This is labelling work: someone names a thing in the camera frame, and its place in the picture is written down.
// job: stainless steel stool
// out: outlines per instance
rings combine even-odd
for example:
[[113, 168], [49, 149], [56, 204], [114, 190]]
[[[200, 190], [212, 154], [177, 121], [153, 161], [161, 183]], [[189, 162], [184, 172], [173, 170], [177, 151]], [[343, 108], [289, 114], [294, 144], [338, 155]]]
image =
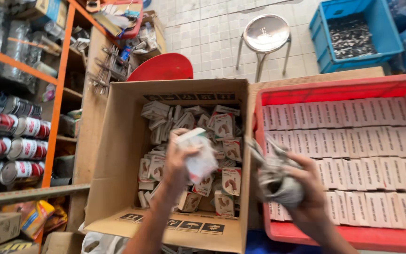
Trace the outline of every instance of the stainless steel stool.
[[236, 70], [239, 69], [242, 41], [245, 41], [247, 47], [254, 51], [258, 58], [255, 82], [259, 82], [267, 55], [279, 50], [286, 43], [289, 43], [286, 52], [285, 66], [283, 67], [283, 75], [285, 75], [291, 45], [290, 27], [285, 19], [274, 14], [264, 14], [257, 16], [247, 24], [240, 37]]

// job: stool leg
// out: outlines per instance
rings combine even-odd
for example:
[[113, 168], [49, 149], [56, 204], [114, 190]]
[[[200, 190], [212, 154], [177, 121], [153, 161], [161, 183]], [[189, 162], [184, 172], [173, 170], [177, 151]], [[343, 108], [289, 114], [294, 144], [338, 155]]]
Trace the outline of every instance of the stool leg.
[[258, 65], [256, 66], [256, 78], [255, 78], [256, 83], [258, 83], [259, 80], [261, 79], [262, 67], [264, 66], [264, 62], [266, 61], [266, 57], [268, 55], [269, 54], [265, 54], [261, 59], [261, 55], [256, 53], [256, 57], [258, 58]]
[[290, 35], [289, 35], [288, 49], [287, 49], [286, 58], [285, 58], [285, 66], [283, 66], [283, 75], [286, 74], [286, 66], [287, 66], [287, 60], [288, 60], [288, 58], [289, 58], [290, 45], [291, 45], [291, 38], [290, 38]]
[[236, 62], [236, 70], [239, 69], [239, 61], [240, 61], [240, 51], [242, 50], [242, 41], [244, 40], [244, 35], [242, 34], [242, 36], [240, 37], [240, 41], [239, 41], [239, 49], [237, 51], [237, 62]]

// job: white tiled floor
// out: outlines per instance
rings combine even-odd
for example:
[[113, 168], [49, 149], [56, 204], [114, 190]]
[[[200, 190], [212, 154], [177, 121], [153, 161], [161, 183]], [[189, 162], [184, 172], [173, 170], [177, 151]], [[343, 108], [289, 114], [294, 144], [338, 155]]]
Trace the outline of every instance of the white tiled floor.
[[291, 26], [292, 45], [286, 74], [282, 75], [287, 45], [268, 55], [261, 81], [319, 73], [308, 26], [320, 0], [152, 0], [164, 23], [168, 52], [186, 56], [194, 79], [247, 78], [254, 82], [257, 58], [245, 44], [239, 69], [239, 40], [247, 23], [261, 14], [277, 14]]

